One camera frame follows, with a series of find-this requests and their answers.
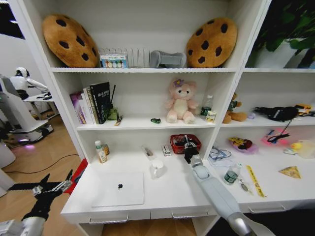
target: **yellow tape measure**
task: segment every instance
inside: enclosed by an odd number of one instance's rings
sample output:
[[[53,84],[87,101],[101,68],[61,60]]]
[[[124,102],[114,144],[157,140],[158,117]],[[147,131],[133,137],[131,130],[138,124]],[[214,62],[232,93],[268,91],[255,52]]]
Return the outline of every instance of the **yellow tape measure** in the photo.
[[[257,178],[256,178],[254,172],[252,171],[252,168],[250,166],[246,166],[246,168],[247,168],[248,172],[250,173],[250,176],[251,176],[252,181],[253,181],[253,183],[255,185],[255,188],[257,190],[258,195],[261,196],[261,197],[266,197],[264,195],[264,193],[262,192],[261,188],[260,188],[260,185],[259,185],[259,183],[257,181]]]

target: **book spine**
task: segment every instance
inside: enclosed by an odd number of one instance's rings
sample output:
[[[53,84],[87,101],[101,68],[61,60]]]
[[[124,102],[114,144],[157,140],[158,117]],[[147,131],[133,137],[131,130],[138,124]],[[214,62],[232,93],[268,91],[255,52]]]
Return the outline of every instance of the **book spine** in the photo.
[[[97,105],[96,95],[94,93],[94,86],[90,86],[90,88],[91,88],[91,94],[92,94],[92,97],[93,97],[93,102],[94,102],[94,106],[95,106],[98,122],[99,122],[99,124],[103,124],[102,123],[102,119],[101,119],[100,110],[99,110],[99,107]]]
[[[79,103],[80,103],[80,106],[81,106],[81,109],[85,118],[85,122],[87,124],[93,124],[92,117],[91,117],[84,93],[81,93],[81,97],[82,99],[79,100]]]
[[[93,122],[93,124],[96,124],[95,117],[93,114],[93,109],[92,109],[91,102],[90,102],[89,95],[88,95],[88,88],[84,88],[83,93],[84,93],[84,96],[85,96],[85,99],[86,99],[86,102],[88,105],[88,109],[89,109],[89,112],[90,112],[90,115],[92,118],[92,122]]]
[[[80,103],[79,103],[78,94],[76,94],[76,93],[75,94],[71,94],[70,98],[71,98],[71,101],[72,101],[75,113],[77,114],[77,117],[79,119],[79,123],[80,124],[85,124],[86,122],[85,122],[85,119],[84,119],[84,116],[83,116],[83,113],[82,113],[82,109],[81,109],[81,106],[80,106]]]
[[[95,123],[99,124],[98,118],[97,118],[96,109],[95,109],[95,105],[94,105],[94,102],[93,102],[93,96],[92,96],[92,93],[91,93],[91,88],[88,88],[87,92],[88,92],[88,97],[89,97],[89,100],[90,100],[93,116],[94,116],[94,119],[95,119]]]

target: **black book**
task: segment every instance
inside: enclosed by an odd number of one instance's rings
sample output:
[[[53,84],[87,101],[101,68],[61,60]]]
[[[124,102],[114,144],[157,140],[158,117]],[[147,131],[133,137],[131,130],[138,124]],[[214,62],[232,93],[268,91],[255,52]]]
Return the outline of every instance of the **black book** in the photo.
[[[90,85],[90,88],[98,122],[103,124],[107,120],[111,108],[109,82],[93,84]]]

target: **red basket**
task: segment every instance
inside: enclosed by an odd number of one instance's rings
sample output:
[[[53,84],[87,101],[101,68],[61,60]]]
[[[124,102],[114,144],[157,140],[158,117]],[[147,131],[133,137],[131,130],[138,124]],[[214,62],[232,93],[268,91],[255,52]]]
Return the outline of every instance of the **red basket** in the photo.
[[[193,134],[187,134],[187,137],[196,144],[197,146],[197,150],[199,151],[201,148],[201,142],[199,141],[199,139],[194,136]],[[172,135],[170,138],[170,143],[171,146],[173,148],[173,151],[175,154],[184,154],[184,144],[185,144],[185,136],[184,134],[176,134],[176,135]],[[175,145],[174,141],[176,142],[184,142],[183,145]]]

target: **cup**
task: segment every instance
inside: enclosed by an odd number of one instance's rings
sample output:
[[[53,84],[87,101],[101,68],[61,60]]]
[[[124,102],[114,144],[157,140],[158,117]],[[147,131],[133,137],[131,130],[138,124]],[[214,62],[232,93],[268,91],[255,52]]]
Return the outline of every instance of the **cup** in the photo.
[[[151,161],[151,176],[152,178],[160,178],[165,172],[164,163],[160,160]]]

